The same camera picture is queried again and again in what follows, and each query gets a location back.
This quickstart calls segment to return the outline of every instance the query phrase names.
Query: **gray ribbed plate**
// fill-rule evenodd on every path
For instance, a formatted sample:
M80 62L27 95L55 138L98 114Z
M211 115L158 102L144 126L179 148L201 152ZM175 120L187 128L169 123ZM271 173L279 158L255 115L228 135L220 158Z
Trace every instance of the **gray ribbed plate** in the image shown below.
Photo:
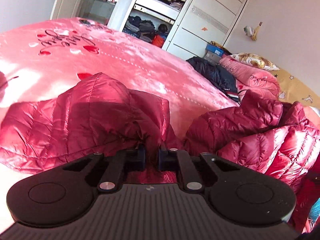
M133 185L100 195L87 214L68 225L28 228L15 223L2 240L293 240L297 233L282 223L246 228L223 220L203 197L177 184Z

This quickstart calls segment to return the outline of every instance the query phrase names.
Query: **red puffer jacket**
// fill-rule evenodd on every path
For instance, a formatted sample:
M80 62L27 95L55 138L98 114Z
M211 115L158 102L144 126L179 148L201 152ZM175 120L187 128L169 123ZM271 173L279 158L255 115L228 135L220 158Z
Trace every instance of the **red puffer jacket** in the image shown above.
M175 176L155 172L152 164L171 133L168 100L98 73L56 99L13 104L1 124L0 162L37 173L92 152L110 156L143 142L151 168L138 178L131 174L129 181L168 183Z
M305 117L300 103L259 99L247 91L241 106L195 119L185 148L192 155L217 153L291 186L297 195L291 223L303 230L311 206L320 197L320 184L305 179L310 169L310 174L320 174L320 132Z

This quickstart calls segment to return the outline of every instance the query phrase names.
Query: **pink bedspread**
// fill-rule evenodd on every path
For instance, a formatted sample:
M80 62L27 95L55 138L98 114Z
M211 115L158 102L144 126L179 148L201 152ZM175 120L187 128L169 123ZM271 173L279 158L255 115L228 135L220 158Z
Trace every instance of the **pink bedspread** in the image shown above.
M55 98L86 73L103 72L127 88L166 98L182 137L196 117L236 103L187 62L160 48L78 18L47 21L0 34L0 120L14 102ZM12 219L5 195L20 174L0 165L0 232Z

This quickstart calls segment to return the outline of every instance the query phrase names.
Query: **floral pillow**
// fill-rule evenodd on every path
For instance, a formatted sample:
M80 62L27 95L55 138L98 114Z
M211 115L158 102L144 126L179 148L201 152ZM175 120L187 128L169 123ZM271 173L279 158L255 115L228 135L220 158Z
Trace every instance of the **floral pillow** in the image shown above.
M246 64L248 66L264 69L267 71L278 71L280 70L275 64L271 61L255 54L251 53L238 53L232 54L230 57L235 59L238 62Z

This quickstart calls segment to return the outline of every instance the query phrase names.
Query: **wall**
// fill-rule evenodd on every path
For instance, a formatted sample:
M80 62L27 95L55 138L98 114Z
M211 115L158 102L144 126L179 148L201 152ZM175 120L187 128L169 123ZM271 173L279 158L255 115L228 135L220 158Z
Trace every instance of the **wall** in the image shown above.
M226 47L259 54L285 69L320 96L320 0L250 0ZM244 34L260 27L257 40Z
M55 0L0 0L0 33L49 20Z

